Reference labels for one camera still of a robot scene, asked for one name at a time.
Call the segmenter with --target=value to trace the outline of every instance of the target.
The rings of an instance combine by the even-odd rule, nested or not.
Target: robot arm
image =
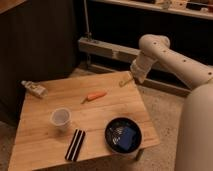
[[[145,35],[139,40],[140,55],[132,62],[131,72],[142,83],[152,65],[159,61],[189,88],[194,89],[213,77],[213,69],[169,49],[165,36]]]
[[[189,88],[194,89],[183,105],[175,171],[213,170],[213,70],[169,49],[165,36],[145,35],[139,41],[140,55],[131,72],[142,83],[159,61]]]

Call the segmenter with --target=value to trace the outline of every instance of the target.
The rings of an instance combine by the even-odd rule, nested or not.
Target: white cup
[[[51,118],[51,123],[57,127],[60,131],[66,131],[70,121],[70,111],[67,108],[58,108],[53,111]]]

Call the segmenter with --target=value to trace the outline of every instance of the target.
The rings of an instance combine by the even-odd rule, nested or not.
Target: floor
[[[71,77],[94,74],[77,68]],[[155,89],[138,86],[145,106],[154,122],[161,143],[144,150],[142,158],[134,162],[135,154],[115,155],[84,161],[60,170],[87,171],[173,171],[178,124],[184,98]],[[15,128],[0,122],[0,171],[6,171],[14,143]]]

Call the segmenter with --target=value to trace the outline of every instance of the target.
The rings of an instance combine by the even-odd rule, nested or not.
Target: sponge
[[[124,127],[117,145],[123,150],[128,151],[132,145],[133,137],[135,134],[136,132],[133,129]]]

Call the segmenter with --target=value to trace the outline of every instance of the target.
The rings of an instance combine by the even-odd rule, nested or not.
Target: striped object
[[[85,137],[85,131],[76,129],[71,144],[67,150],[65,159],[68,161],[76,161],[80,152],[81,145]]]

